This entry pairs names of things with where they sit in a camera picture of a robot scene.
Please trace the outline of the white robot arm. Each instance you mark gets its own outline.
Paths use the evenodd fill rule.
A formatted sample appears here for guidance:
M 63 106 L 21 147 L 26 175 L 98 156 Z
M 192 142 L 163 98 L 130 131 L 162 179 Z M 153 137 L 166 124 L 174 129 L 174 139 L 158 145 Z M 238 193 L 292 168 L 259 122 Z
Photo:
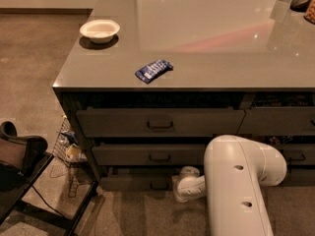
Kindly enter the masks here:
M 207 199 L 211 236 L 274 236 L 261 188 L 279 185 L 285 175 L 276 148 L 223 135 L 207 145 L 203 171 L 182 168 L 173 192 L 182 203 Z

